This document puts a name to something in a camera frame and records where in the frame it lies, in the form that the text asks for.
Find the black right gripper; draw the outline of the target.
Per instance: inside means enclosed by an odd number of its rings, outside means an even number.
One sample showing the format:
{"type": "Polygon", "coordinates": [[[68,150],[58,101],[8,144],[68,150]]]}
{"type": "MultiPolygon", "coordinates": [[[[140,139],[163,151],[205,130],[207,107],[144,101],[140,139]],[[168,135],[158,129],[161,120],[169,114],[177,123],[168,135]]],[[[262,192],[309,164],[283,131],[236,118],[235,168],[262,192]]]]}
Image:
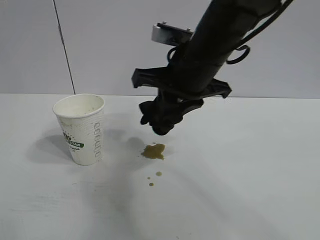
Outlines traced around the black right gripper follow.
{"type": "MultiPolygon", "coordinates": [[[[180,123],[185,114],[201,108],[203,98],[216,95],[226,98],[231,93],[229,84],[215,79],[215,75],[232,52],[233,33],[156,32],[151,39],[173,47],[167,53],[168,64],[164,67],[135,69],[132,84],[134,88],[154,87],[178,97],[175,123],[180,123]]],[[[172,102],[166,95],[158,94],[152,105],[155,110],[166,110],[172,106],[172,102]]]]}

